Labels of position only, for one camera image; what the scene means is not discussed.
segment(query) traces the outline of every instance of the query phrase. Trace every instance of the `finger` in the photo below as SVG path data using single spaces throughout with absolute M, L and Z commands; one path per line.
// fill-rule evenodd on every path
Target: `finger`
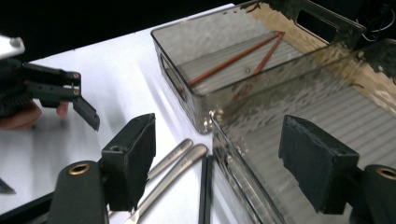
M 67 117 L 68 108 L 69 108 L 68 102 L 60 102 L 58 107 L 56 108 L 56 113 L 58 114 L 59 117 L 64 119 Z
M 16 130 L 23 126 L 29 128 L 40 117 L 41 113 L 41 109 L 35 102 L 31 101 L 28 105 L 23 106 L 17 114 L 6 119 L 0 119 L 0 129 Z

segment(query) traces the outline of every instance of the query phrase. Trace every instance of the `wooden stick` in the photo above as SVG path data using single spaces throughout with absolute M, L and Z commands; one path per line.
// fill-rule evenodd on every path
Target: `wooden stick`
M 260 73 L 260 71 L 264 68 L 264 66 L 267 64 L 268 60 L 271 58 L 272 54 L 276 50 L 277 46 L 280 44 L 280 41 L 282 41 L 283 35 L 285 35 L 285 32 L 281 32 L 279 34 L 279 37 L 277 38 L 277 41 L 275 44 L 271 47 L 271 49 L 268 51 L 268 53 L 265 55 L 265 57 L 262 59 L 260 64 L 257 66 L 257 68 L 253 72 L 253 76 L 257 75 Z
M 198 84 L 199 82 L 203 81 L 204 79 L 215 75 L 217 72 L 219 72 L 220 70 L 224 69 L 228 65 L 238 61 L 239 59 L 241 59 L 241 58 L 243 58 L 245 56 L 247 56 L 249 53 L 251 53 L 252 51 L 254 51 L 256 49 L 259 49 L 261 46 L 264 46 L 264 45 L 268 44 L 270 41 L 272 41 L 273 39 L 277 38 L 279 36 L 279 34 L 280 33 L 276 33 L 276 34 L 268 37 L 267 39 L 265 39 L 262 42 L 256 44 L 255 46 L 251 47 L 250 49 L 247 49 L 247 50 L 245 50 L 245 51 L 233 56 L 231 59 L 225 61 L 224 63 L 221 63 L 221 64 L 217 65 L 216 67 L 210 69 L 209 71 L 203 73 L 202 75 L 194 78 L 193 80 L 191 80 L 189 82 L 190 86 L 194 86 L 194 85 Z

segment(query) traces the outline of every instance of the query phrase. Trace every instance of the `white robot part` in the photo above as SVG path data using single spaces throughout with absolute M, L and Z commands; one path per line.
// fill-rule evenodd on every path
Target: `white robot part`
M 0 60 L 22 54 L 24 51 L 25 47 L 21 38 L 0 35 Z

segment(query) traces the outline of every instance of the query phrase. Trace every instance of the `table surface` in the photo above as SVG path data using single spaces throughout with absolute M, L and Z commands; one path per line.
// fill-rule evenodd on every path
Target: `table surface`
M 211 150 L 212 135 L 194 130 L 163 78 L 150 35 L 154 28 L 32 62 L 80 72 L 82 96 L 96 109 L 101 125 L 95 132 L 70 106 L 66 119 L 58 118 L 54 109 L 42 108 L 43 115 L 32 130 L 0 131 L 0 177 L 17 192 L 0 195 L 0 214 L 52 192 L 65 166 L 99 160 L 101 149 L 118 131 L 143 114 L 156 114 L 153 166 L 185 138 Z M 148 183 L 144 197 L 163 175 Z M 168 188 L 140 223 L 197 223 L 200 182 L 198 161 Z M 117 213 L 110 223 L 122 223 L 127 217 L 126 212 Z M 212 220 L 217 222 L 216 213 Z

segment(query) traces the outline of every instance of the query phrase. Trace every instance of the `chopstick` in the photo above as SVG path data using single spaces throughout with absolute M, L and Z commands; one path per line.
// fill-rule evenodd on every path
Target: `chopstick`
M 275 44 L 271 47 L 271 49 L 268 51 L 268 53 L 265 55 L 265 57 L 262 59 L 260 62 L 259 66 L 254 70 L 253 76 L 257 75 L 260 73 L 260 71 L 264 68 L 264 66 L 267 64 L 268 60 L 271 58 L 272 54 L 276 50 L 277 46 L 280 44 L 280 41 L 282 41 L 283 35 L 285 35 L 285 32 L 280 32 L 277 41 Z
M 210 69 L 209 71 L 201 74 L 200 76 L 192 79 L 189 82 L 190 86 L 194 86 L 196 84 L 198 84 L 199 82 L 203 81 L 204 79 L 211 77 L 213 75 L 215 75 L 217 72 L 219 72 L 220 70 L 224 69 L 225 67 L 227 67 L 228 65 L 240 60 L 241 58 L 247 56 L 249 53 L 253 52 L 256 49 L 259 49 L 260 47 L 268 44 L 269 42 L 271 42 L 272 40 L 274 40 L 275 38 L 279 37 L 279 35 L 284 34 L 283 32 L 277 32 L 276 34 L 264 39 L 262 42 L 254 45 L 253 47 L 251 47 L 250 49 L 247 49 L 235 56 L 233 56 L 231 59 L 225 61 L 224 63 L 221 63 L 219 65 L 217 65 L 216 67 L 213 67 L 212 69 Z

